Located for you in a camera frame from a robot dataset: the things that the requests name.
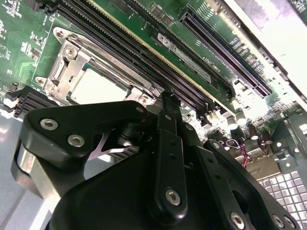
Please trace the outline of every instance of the white label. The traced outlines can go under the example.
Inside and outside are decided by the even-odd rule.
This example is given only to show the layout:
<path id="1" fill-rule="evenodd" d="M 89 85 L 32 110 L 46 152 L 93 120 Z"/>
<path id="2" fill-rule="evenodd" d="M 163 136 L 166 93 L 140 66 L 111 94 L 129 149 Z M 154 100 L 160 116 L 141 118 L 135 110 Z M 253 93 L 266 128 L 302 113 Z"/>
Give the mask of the white label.
<path id="1" fill-rule="evenodd" d="M 171 43 L 166 37 L 162 34 L 158 34 L 158 40 L 167 47 L 170 51 L 176 54 L 184 63 L 186 63 L 191 69 L 196 71 L 199 75 L 201 75 L 204 79 L 206 79 L 209 83 L 211 83 L 210 75 L 205 72 L 199 65 L 197 65 L 191 58 L 187 57 L 181 50 L 177 49 L 177 47 Z"/>

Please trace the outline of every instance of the capacitor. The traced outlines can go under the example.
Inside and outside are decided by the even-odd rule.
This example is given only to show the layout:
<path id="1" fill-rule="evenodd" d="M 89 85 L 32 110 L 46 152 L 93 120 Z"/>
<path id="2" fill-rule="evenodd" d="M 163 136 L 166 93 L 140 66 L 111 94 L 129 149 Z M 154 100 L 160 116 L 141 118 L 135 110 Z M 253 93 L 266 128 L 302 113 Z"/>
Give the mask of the capacitor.
<path id="1" fill-rule="evenodd" d="M 250 139 L 257 140 L 259 138 L 257 130 L 254 126 L 248 128 Z"/>
<path id="2" fill-rule="evenodd" d="M 238 128 L 238 124 L 236 123 L 236 119 L 231 116 L 227 119 L 227 123 L 228 123 L 228 128 L 230 130 L 235 130 L 236 128 Z"/>
<path id="3" fill-rule="evenodd" d="M 237 124 L 238 124 L 239 126 L 243 126 L 243 125 L 246 124 L 247 119 L 246 119 L 246 117 L 245 117 L 245 115 L 244 115 L 243 112 L 238 112 L 238 113 L 236 114 L 236 122 L 237 122 Z"/>
<path id="4" fill-rule="evenodd" d="M 262 140 L 264 141 L 264 143 L 266 143 L 267 145 L 271 145 L 273 144 L 270 132 L 268 130 L 264 131 L 262 133 Z"/>
<path id="5" fill-rule="evenodd" d="M 223 147 L 226 151 L 229 151 L 230 150 L 230 147 L 227 145 L 227 141 L 228 141 L 228 138 L 223 138 Z"/>

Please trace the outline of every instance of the red wire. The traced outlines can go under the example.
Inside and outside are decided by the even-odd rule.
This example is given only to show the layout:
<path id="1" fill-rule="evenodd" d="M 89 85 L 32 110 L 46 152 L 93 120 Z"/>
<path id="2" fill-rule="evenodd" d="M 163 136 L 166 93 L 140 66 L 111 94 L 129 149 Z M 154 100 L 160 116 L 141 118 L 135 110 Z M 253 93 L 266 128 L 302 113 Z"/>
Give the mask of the red wire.
<path id="1" fill-rule="evenodd" d="M 244 156 L 243 168 L 246 168 L 246 165 L 248 163 L 248 155 L 245 152 L 245 145 L 242 145 L 241 151 L 242 151 L 242 155 Z"/>

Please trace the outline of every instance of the black expansion slot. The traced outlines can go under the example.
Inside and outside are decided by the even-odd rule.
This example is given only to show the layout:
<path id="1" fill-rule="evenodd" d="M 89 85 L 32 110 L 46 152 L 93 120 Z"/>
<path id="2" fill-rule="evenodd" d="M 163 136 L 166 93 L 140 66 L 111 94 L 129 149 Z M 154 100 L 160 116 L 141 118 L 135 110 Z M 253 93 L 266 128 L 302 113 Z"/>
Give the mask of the black expansion slot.
<path id="1" fill-rule="evenodd" d="M 44 94 L 27 85 L 22 90 L 7 92 L 5 98 L 10 103 L 4 103 L 3 110 L 7 113 L 13 112 L 16 118 L 34 109 L 59 106 L 56 102 L 48 99 Z"/>
<path id="2" fill-rule="evenodd" d="M 172 89 L 182 102 L 193 109 L 200 109 L 211 100 L 198 88 L 159 60 L 147 48 L 105 17 L 86 1 L 64 0 L 58 13 L 79 27 L 89 39 L 137 73 Z"/>
<path id="3" fill-rule="evenodd" d="M 272 90 L 265 84 L 257 72 L 217 33 L 203 22 L 196 13 L 191 9 L 187 9 L 181 17 L 180 22 L 256 95 L 259 95 L 261 98 L 271 95 Z"/>

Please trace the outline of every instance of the gray grid pattern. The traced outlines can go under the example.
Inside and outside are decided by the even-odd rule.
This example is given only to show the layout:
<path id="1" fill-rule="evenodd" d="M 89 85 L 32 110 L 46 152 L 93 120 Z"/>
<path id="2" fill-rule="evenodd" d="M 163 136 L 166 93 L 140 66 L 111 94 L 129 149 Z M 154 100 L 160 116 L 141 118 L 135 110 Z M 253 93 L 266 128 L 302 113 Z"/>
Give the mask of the gray grid pattern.
<path id="1" fill-rule="evenodd" d="M 259 183 L 307 230 L 307 191 L 298 171 L 278 175 Z"/>

